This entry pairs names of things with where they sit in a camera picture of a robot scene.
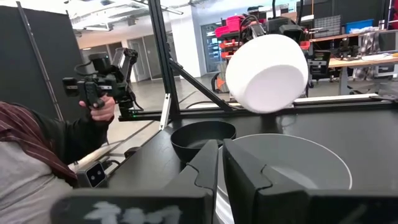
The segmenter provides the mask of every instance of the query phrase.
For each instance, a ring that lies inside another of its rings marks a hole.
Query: glass door
[[[221,41],[217,40],[215,30],[219,24],[208,24],[201,27],[203,46],[205,48],[206,71],[208,73],[219,72],[217,65],[222,62]]]
[[[142,38],[129,40],[128,44],[129,48],[138,52],[137,62],[132,66],[137,82],[151,79]]]

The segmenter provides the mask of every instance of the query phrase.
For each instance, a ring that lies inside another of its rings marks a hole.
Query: white bowl
[[[247,110],[271,113],[297,99],[308,82],[300,46],[279,34],[250,40],[235,52],[226,69],[226,83]]]

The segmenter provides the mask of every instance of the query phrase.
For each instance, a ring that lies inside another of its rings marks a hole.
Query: black table
[[[181,126],[204,120],[222,120],[235,125],[237,138],[283,133],[315,141],[347,163],[353,176],[353,189],[398,188],[398,110],[174,121],[124,161],[109,178],[109,188],[163,187],[184,167],[174,153],[170,135]]]

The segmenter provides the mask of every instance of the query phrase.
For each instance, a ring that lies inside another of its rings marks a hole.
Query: desk
[[[333,111],[281,118],[281,126],[272,124],[267,115],[173,121],[115,170],[108,180],[109,188],[134,190],[165,186],[185,166],[174,152],[171,134],[190,123],[221,120],[235,125],[237,138],[284,133],[324,145],[347,163],[353,175],[353,189],[398,189],[397,110]]]
[[[331,36],[331,37],[320,37],[320,38],[316,38],[316,39],[310,39],[310,43],[321,42],[321,41],[326,41],[326,40],[343,39],[343,38],[349,38],[349,37],[358,37],[359,35],[362,35],[362,34],[364,34],[364,33],[361,33],[361,34],[341,34],[341,35],[335,35],[335,36]]]
[[[341,68],[339,95],[349,95],[350,89],[348,88],[348,72],[347,68],[360,68],[370,66],[380,66],[385,64],[398,63],[398,57],[387,56],[377,60],[352,60],[344,61],[331,58],[329,61],[329,68]]]

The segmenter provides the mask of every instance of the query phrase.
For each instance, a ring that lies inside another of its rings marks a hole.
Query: black partition
[[[297,12],[300,11],[300,2],[297,2]],[[316,19],[329,17],[333,15],[332,0],[315,0],[313,5],[313,14]],[[312,15],[312,2],[304,1],[303,16]]]
[[[62,78],[76,77],[82,63],[68,15],[24,9],[65,120],[82,116],[77,98],[67,98]],[[0,6],[0,101],[18,103],[58,118],[18,8]]]
[[[378,26],[382,19],[383,0],[335,0],[335,15],[341,15],[341,23],[374,19]]]

